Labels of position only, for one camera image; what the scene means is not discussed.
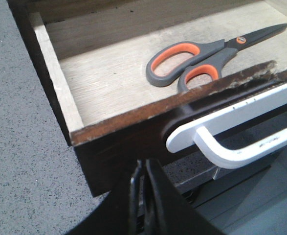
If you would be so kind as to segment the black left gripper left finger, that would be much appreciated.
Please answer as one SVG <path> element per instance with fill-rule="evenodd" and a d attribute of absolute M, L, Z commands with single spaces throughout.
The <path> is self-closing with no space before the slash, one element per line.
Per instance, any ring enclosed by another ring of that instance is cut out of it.
<path fill-rule="evenodd" d="M 135 235 L 143 163 L 132 165 L 102 203 L 68 235 Z"/>

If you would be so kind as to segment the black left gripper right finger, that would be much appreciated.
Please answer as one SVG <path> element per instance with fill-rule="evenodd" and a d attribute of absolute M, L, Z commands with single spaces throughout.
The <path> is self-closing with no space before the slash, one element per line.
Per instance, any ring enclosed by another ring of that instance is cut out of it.
<path fill-rule="evenodd" d="M 180 195 L 156 159 L 145 161 L 144 232 L 147 235 L 221 235 Z"/>

